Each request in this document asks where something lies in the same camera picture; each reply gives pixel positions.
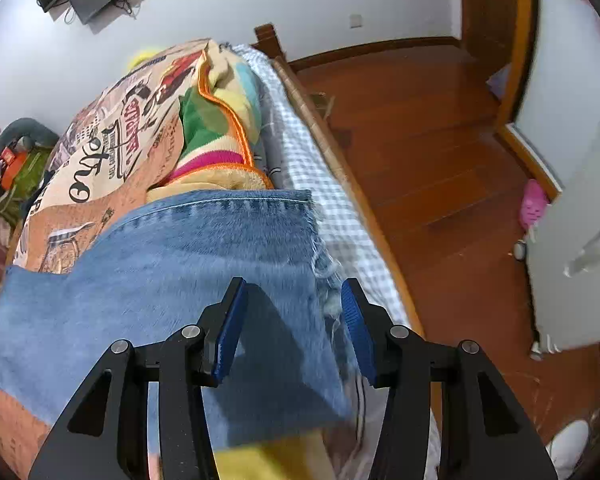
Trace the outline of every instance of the jeans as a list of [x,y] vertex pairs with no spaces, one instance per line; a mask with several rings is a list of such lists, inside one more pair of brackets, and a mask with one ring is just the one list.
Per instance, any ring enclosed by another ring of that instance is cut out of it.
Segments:
[[316,234],[310,192],[298,190],[171,196],[112,225],[69,274],[11,267],[0,295],[0,388],[53,424],[112,342],[154,343],[195,323],[233,276],[249,283],[249,304],[229,376],[203,388],[212,446],[347,418],[335,356],[351,355],[333,308],[340,282]]

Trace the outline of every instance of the silver screw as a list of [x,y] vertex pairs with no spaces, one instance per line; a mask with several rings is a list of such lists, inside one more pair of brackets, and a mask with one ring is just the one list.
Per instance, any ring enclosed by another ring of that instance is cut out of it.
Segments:
[[391,330],[389,330],[389,334],[398,339],[404,339],[409,335],[409,329],[402,325],[393,325]]
[[129,343],[127,343],[124,339],[119,339],[113,345],[111,345],[111,351],[114,354],[122,354],[126,349],[129,348]]
[[196,337],[198,334],[200,334],[200,327],[197,325],[188,325],[182,329],[182,335],[187,339]]
[[462,341],[462,350],[467,352],[468,354],[477,354],[480,350],[478,343],[475,341],[471,341],[467,339],[466,341]]

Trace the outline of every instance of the blue and white gingham fabric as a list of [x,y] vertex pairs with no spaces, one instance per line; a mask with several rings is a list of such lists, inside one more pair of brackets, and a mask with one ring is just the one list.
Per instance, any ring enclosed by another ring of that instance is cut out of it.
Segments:
[[[298,117],[286,96],[286,91],[269,58],[247,45],[233,47],[260,78],[260,107],[262,108],[263,135],[269,134],[282,146],[282,181],[285,189],[309,189],[316,205],[318,232],[329,254],[342,266],[343,278],[356,277],[371,303],[382,305],[396,324],[411,326],[402,306],[391,273],[365,229],[355,206],[342,186],[331,174],[316,146],[309,128]],[[370,387],[364,381],[365,389]],[[368,392],[368,398],[378,398],[378,391]],[[366,407],[368,433],[379,433],[384,408]],[[364,465],[372,460],[375,443],[366,443],[366,456],[360,456],[356,465],[348,468],[344,478],[357,479],[368,476]],[[429,424],[429,449],[425,478],[437,478],[436,465],[440,463],[440,436],[433,414]]]

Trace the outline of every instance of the blue gripper pad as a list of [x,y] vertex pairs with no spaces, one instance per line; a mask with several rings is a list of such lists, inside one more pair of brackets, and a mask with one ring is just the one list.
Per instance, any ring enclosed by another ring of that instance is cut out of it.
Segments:
[[365,319],[349,282],[350,280],[345,280],[342,283],[342,293],[340,295],[344,321],[349,329],[349,336],[356,352],[360,373],[369,380],[369,384],[373,385],[376,383],[378,374],[374,342],[371,339],[369,330],[366,328]]
[[234,362],[235,349],[247,314],[247,298],[247,283],[241,280],[218,336],[218,358],[212,375],[219,383],[227,376]]

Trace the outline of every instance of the floor plank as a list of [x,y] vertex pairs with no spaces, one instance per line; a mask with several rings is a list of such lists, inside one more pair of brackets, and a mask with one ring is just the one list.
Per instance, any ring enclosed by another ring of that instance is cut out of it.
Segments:
[[473,338],[545,441],[600,409],[597,345],[533,361],[522,235],[526,174],[493,134],[497,101],[451,46],[410,48],[307,69],[335,97],[330,125],[372,204],[430,340]]

